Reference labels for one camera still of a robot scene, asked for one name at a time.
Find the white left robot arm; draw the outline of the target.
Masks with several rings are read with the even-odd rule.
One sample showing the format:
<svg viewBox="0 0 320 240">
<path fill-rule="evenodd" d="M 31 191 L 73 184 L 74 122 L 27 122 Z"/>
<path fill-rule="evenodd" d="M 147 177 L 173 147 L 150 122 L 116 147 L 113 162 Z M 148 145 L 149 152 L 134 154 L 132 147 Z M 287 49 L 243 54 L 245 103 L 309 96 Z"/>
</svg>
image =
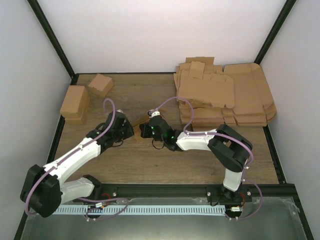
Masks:
<svg viewBox="0 0 320 240">
<path fill-rule="evenodd" d="M 106 122 L 97 125 L 65 155 L 44 166 L 33 165 L 27 172 L 20 199 L 27 209 L 33 209 L 43 218 L 52 215 L 61 204 L 79 198 L 97 202 L 102 196 L 99 180 L 89 174 L 74 181 L 67 181 L 68 178 L 88 161 L 115 143 L 121 145 L 133 134 L 133 127 L 121 110 L 110 113 Z"/>
</svg>

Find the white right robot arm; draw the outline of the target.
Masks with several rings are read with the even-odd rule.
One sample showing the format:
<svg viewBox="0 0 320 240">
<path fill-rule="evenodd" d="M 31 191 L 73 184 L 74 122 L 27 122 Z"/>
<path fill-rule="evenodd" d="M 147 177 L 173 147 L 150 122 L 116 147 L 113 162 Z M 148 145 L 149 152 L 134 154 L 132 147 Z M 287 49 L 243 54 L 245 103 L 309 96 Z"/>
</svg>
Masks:
<svg viewBox="0 0 320 240">
<path fill-rule="evenodd" d="M 172 152 L 212 152 L 225 168 L 223 198 L 232 202 L 240 196 L 244 171 L 253 160 L 253 145 L 233 128 L 221 124 L 218 128 L 207 131 L 183 131 L 171 128 L 161 116 L 155 116 L 147 123 L 140 124 L 139 129 L 142 138 L 161 142 Z"/>
</svg>

